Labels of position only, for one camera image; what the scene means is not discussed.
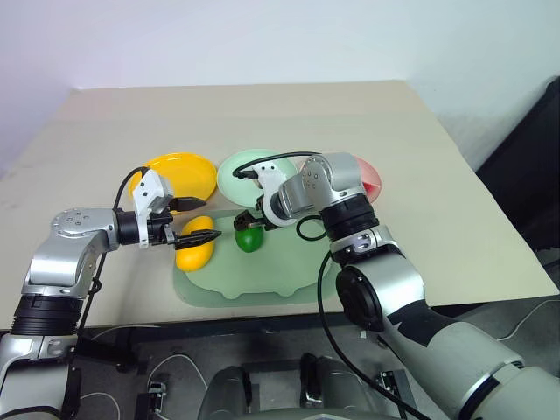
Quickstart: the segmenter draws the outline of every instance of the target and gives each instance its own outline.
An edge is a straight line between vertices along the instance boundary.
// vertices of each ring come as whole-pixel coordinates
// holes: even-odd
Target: green pepper
[[[248,227],[235,231],[235,242],[244,252],[255,252],[263,245],[264,229],[262,226]]]

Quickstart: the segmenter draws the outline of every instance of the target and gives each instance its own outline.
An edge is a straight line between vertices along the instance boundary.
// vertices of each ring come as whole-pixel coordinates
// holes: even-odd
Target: metal bracket
[[[5,334],[0,340],[0,388],[14,362],[62,359],[74,351],[77,340],[75,335],[43,337]]]
[[[148,219],[151,213],[160,214],[173,198],[173,189],[166,178],[150,169],[140,179],[132,192],[136,222],[138,223],[138,237],[141,249],[148,248]]]
[[[295,223],[295,219],[280,219],[272,210],[270,202],[272,195],[278,192],[280,185],[287,179],[286,174],[280,171],[278,165],[273,161],[254,164],[252,167],[258,175],[258,182],[262,187],[262,212],[264,216],[276,226],[289,226]]]
[[[154,413],[161,413],[164,410],[164,397],[167,395],[167,387],[163,382],[150,382],[148,389],[150,396],[150,411]]]
[[[399,249],[398,244],[393,239],[393,236],[391,236],[387,227],[378,225],[332,242],[331,252],[336,254],[344,250],[347,254],[358,256],[386,245],[392,245]]]
[[[31,260],[22,294],[84,298],[97,258],[118,249],[110,208],[73,208],[57,214],[51,234]]]
[[[412,391],[410,390],[409,380],[404,370],[387,370],[381,372],[374,378],[374,381],[377,385],[385,388],[388,392],[407,403],[410,407],[417,407]],[[399,408],[399,416],[406,419],[406,411]]]

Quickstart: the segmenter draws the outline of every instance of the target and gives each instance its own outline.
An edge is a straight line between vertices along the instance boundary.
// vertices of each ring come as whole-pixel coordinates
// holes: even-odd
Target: black panel
[[[477,175],[529,246],[560,246],[560,78]]]
[[[134,420],[148,420],[151,417],[151,395],[138,394],[138,396],[136,397]]]
[[[330,326],[349,326],[346,316],[341,312],[327,313]],[[158,325],[164,328],[131,328],[130,344],[159,340],[183,340],[194,337],[207,337],[221,334],[270,333],[286,330],[320,328],[317,313],[305,315],[286,315],[279,317],[230,318],[213,321],[173,322]],[[93,336],[107,328],[88,328]]]
[[[66,379],[64,401],[62,402],[62,409],[60,410],[61,420],[75,418],[80,409],[80,395],[81,371],[77,367],[70,367]]]

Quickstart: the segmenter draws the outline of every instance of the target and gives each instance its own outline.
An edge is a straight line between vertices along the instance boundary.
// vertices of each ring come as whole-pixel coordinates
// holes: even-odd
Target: table
[[[70,94],[0,181],[0,328],[11,324],[33,252],[58,211],[110,207],[130,168],[157,155],[191,151],[218,164],[255,147],[349,151],[374,165],[383,182],[375,211],[422,274],[430,305],[557,293],[455,143],[402,81],[92,89]],[[131,209],[127,200],[123,206]],[[216,196],[209,208],[231,206]],[[173,257],[164,246],[109,254],[88,324],[317,310],[190,306],[172,288]],[[325,308],[341,306],[333,297]]]

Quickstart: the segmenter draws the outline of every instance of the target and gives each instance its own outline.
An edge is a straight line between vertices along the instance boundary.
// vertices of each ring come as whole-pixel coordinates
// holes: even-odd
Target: silver robot arm segment
[[[342,268],[336,287],[346,316],[378,333],[450,418],[558,418],[556,378],[525,367],[519,354],[473,325],[428,307],[423,279],[366,200],[354,157],[311,156],[265,196],[273,201],[266,208],[292,223],[319,213]]]
[[[102,254],[133,243],[189,248],[221,233],[173,232],[171,210],[206,203],[173,198],[154,171],[143,175],[134,196],[135,211],[73,208],[52,220],[48,239],[31,259],[10,333],[0,341],[0,419],[70,418],[77,410],[80,373],[71,366],[81,348],[76,326]]]

